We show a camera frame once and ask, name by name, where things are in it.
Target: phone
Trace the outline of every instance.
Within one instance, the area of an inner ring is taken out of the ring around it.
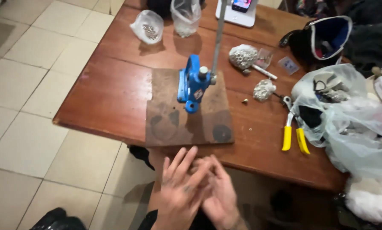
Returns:
[[[232,9],[242,13],[246,13],[251,4],[251,1],[252,0],[234,0],[232,2]]]

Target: pliers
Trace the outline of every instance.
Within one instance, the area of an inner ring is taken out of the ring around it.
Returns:
[[[287,120],[286,120],[285,133],[283,137],[283,147],[282,147],[282,151],[287,151],[290,149],[290,145],[292,142],[292,120],[293,118],[295,118],[297,121],[297,115],[292,111],[292,100],[290,97],[281,96],[280,102],[286,105],[286,107],[289,110],[289,113],[287,115]],[[296,136],[297,136],[297,141],[299,142],[300,151],[304,154],[310,154],[309,149],[307,148],[307,145],[306,145],[305,133],[303,132],[303,128],[296,129]]]

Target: white phone holder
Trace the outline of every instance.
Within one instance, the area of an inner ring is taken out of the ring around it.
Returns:
[[[219,18],[221,14],[221,5],[223,0],[218,0],[217,10],[215,13],[216,18]],[[252,0],[249,5],[248,11],[246,13],[242,13],[232,9],[233,0],[224,0],[224,2],[228,2],[227,8],[225,9],[225,21],[238,24],[244,27],[253,27],[255,24],[255,13],[256,13],[256,5],[258,0]]]

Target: metal rod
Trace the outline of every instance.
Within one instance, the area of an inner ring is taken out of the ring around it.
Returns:
[[[216,66],[218,65],[219,47],[221,45],[222,30],[224,28],[225,9],[227,8],[227,5],[228,5],[228,0],[219,0],[219,1],[221,1],[221,14],[219,16],[217,36],[215,38],[215,51],[214,51],[214,60],[212,61],[211,76],[216,75]]]

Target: hand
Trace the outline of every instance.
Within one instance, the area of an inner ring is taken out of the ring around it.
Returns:
[[[202,209],[218,230],[234,228],[240,222],[240,215],[231,177],[214,155],[196,160],[195,165],[200,167],[205,162],[213,165],[213,173],[209,173],[208,178],[212,189],[205,196]]]
[[[207,161],[193,175],[187,174],[197,152],[196,146],[187,154],[182,148],[171,165],[168,157],[164,159],[161,201],[152,230],[188,230],[191,226],[204,193],[208,191],[208,188],[199,190],[198,186],[211,167],[211,162]]]

